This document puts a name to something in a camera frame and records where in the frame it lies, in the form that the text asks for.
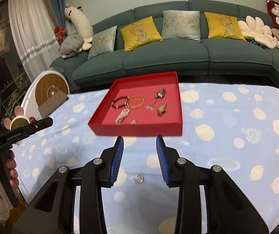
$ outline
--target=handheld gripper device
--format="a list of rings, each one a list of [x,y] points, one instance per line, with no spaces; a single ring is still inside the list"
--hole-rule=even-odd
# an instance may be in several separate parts
[[[204,186],[207,234],[268,234],[262,217],[219,166],[195,166],[181,158],[176,149],[156,141],[163,180],[169,188],[179,187],[175,234],[201,234],[200,185]]]
[[[12,148],[12,144],[52,125],[52,118],[47,117],[29,125],[0,134],[0,194],[9,210],[19,205],[16,189],[10,185],[10,170],[5,164],[6,160],[9,158],[9,150]]]
[[[76,186],[81,186],[80,234],[106,234],[101,188],[116,182],[123,149],[118,136],[112,148],[84,167],[59,167],[26,207],[12,234],[73,234]]]

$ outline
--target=pink mouse ear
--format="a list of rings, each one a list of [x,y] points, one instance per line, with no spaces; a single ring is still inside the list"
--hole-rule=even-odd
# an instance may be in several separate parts
[[[14,112],[16,116],[24,115],[24,109],[20,105],[15,107]]]
[[[5,128],[7,129],[7,130],[10,130],[10,128],[11,128],[11,120],[9,119],[9,118],[5,118],[4,119],[4,126],[5,126]]]

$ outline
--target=polka dot tablecloth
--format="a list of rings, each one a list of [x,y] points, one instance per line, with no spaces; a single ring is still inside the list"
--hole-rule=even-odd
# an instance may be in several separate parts
[[[106,93],[70,95],[51,115],[52,127],[14,148],[20,189],[28,202],[59,166],[84,166],[113,146],[116,137],[96,136],[87,125]],[[181,83],[180,94],[183,136],[165,137],[166,145],[195,165],[222,166],[272,230],[279,223],[279,90]],[[178,189],[167,188],[162,179],[155,137],[124,137],[124,147],[117,182],[102,190],[108,233],[173,234]],[[138,174],[142,183],[134,180]],[[75,233],[79,233],[78,197]],[[205,233],[205,214],[202,227]]]

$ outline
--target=person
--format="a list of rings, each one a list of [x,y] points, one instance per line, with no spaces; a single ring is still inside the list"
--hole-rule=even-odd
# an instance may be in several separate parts
[[[12,177],[12,179],[10,180],[11,186],[14,188],[18,188],[19,185],[18,173],[15,170],[16,162],[14,158],[15,158],[15,154],[12,150],[10,150],[9,159],[6,161],[6,166],[8,169],[10,169],[10,175]],[[17,208],[9,210],[0,195],[0,223],[10,231],[12,230],[13,225],[18,220],[19,216],[22,214],[22,212],[26,207],[23,197],[20,193],[18,193],[18,199],[19,199],[19,206]]]

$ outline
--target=gray plush toy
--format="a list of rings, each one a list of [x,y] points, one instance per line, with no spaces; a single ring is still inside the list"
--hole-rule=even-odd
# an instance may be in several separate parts
[[[59,48],[59,53],[63,59],[75,57],[76,53],[82,51],[83,37],[79,34],[69,35]]]

